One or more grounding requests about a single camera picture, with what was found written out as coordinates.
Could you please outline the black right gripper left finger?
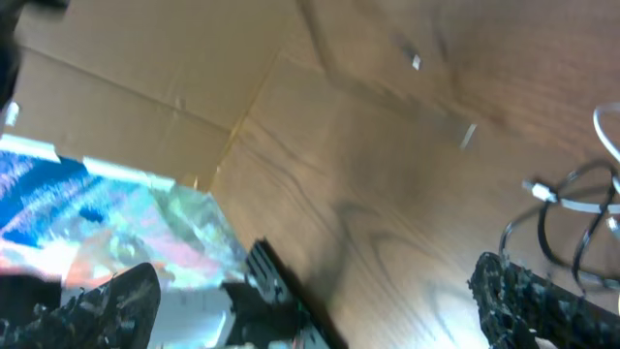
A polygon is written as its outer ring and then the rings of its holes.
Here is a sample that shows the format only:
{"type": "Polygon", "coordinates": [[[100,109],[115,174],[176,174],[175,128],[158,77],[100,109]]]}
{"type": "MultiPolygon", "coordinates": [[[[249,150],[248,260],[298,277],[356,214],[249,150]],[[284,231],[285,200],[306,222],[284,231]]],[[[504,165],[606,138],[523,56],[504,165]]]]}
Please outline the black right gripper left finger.
{"type": "Polygon", "coordinates": [[[32,274],[1,276],[2,349],[144,349],[161,287],[154,267],[139,264],[61,301],[59,281],[32,274]]]}

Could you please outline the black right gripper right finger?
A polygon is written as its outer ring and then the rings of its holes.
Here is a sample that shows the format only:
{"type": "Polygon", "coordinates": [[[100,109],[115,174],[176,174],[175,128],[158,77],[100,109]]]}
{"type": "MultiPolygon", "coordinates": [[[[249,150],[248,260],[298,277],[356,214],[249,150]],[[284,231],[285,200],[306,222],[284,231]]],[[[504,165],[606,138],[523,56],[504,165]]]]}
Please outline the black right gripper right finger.
{"type": "Polygon", "coordinates": [[[477,260],[468,287],[491,348],[619,347],[619,317],[495,253],[477,260]]]}

